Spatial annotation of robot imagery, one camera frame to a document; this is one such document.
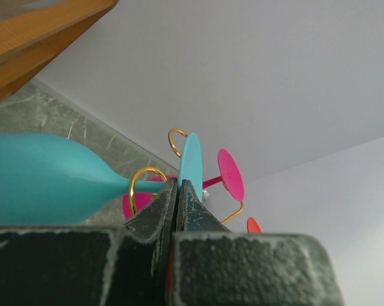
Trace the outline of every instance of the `gray marble wall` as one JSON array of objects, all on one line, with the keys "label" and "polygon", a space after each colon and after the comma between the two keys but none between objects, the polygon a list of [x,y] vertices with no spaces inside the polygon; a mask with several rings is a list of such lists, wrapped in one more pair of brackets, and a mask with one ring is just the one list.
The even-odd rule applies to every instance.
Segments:
[{"label": "gray marble wall", "polygon": [[[0,131],[52,133],[69,138],[93,150],[114,171],[128,178],[145,166],[157,167],[165,174],[177,173],[125,137],[107,131],[32,84],[23,86],[16,94],[0,103]],[[85,223],[120,224],[123,220],[119,198]]]}]

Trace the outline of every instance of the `pink rod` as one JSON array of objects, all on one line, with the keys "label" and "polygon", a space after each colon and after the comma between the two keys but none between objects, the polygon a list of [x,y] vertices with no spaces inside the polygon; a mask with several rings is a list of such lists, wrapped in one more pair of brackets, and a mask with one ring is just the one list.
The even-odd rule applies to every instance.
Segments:
[{"label": "pink rod", "polygon": [[214,178],[211,178],[210,180],[206,180],[205,182],[203,182],[202,187],[205,189],[221,181],[222,181],[222,176],[214,177]]}]

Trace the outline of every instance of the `pink disc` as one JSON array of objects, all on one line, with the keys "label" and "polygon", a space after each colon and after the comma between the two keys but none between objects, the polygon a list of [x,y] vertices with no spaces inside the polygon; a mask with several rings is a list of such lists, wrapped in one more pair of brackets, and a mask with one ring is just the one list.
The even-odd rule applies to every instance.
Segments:
[{"label": "pink disc", "polygon": [[[176,175],[167,175],[166,177],[169,179],[171,177],[177,177],[177,176]],[[159,176],[149,178],[147,180],[150,180],[153,182],[161,182],[162,181],[161,177],[159,177]],[[137,208],[137,211],[143,209],[145,206],[147,206],[149,204],[149,202],[152,201],[151,193],[135,193],[134,199],[135,199],[135,207]],[[128,194],[125,194],[124,196],[122,196],[122,212],[123,212],[124,217],[126,219],[131,218],[131,216],[133,215],[131,213],[131,209],[129,209]]]},{"label": "pink disc", "polygon": [[254,220],[253,218],[249,218],[247,219],[247,232],[249,234],[261,234],[262,229],[260,229],[256,220]]},{"label": "pink disc", "polygon": [[218,152],[218,165],[223,185],[237,201],[244,200],[244,184],[242,175],[232,155],[221,149]]}]

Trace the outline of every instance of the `wooden shelf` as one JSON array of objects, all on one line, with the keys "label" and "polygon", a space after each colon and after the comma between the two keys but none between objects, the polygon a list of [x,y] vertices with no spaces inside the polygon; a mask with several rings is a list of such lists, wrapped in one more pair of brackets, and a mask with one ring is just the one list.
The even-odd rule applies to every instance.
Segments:
[{"label": "wooden shelf", "polygon": [[117,0],[67,0],[0,21],[0,101],[18,91],[116,4]]}]

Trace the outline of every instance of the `gold wire hook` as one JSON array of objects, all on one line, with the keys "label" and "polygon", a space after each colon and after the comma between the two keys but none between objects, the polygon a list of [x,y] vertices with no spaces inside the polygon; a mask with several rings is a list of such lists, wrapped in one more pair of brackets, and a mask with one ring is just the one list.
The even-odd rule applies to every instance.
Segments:
[{"label": "gold wire hook", "polygon": [[231,214],[229,217],[227,217],[225,220],[222,221],[222,224],[225,225],[227,222],[229,222],[230,220],[232,220],[234,217],[236,217],[237,215],[239,215],[242,211],[243,211],[243,208],[244,208],[244,202],[243,201],[240,201],[240,208],[238,210],[236,210],[233,214]]},{"label": "gold wire hook", "polygon": [[129,209],[131,210],[132,214],[135,214],[137,212],[137,208],[135,206],[135,199],[134,199],[134,188],[135,188],[135,182],[140,178],[142,174],[145,172],[153,172],[158,174],[162,181],[166,182],[166,175],[160,170],[155,167],[144,167],[141,169],[138,169],[133,177],[131,177],[131,180],[129,182],[129,187],[128,187],[128,203],[129,203]]},{"label": "gold wire hook", "polygon": [[188,134],[186,134],[183,130],[181,129],[170,129],[169,132],[168,132],[168,141],[169,141],[169,145],[171,146],[173,152],[176,154],[176,156],[178,156],[179,158],[181,158],[182,154],[179,153],[179,151],[177,150],[177,147],[175,146],[174,144],[174,139],[172,138],[172,134],[174,133],[179,133],[181,134],[183,137],[188,137]]}]

